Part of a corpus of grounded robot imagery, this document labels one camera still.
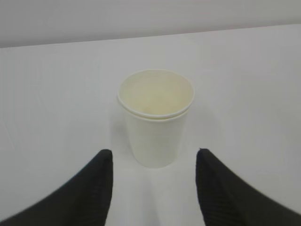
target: white tabletop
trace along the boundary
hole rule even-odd
[[[204,225],[198,148],[301,213],[301,25],[0,49],[0,219],[61,186],[103,148],[114,156],[108,226]],[[178,160],[133,158],[116,93],[163,68],[196,88]]]

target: paper cup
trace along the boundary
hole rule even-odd
[[[176,159],[193,98],[191,83],[171,71],[149,69],[125,79],[118,101],[125,110],[128,138],[139,163],[161,168]]]

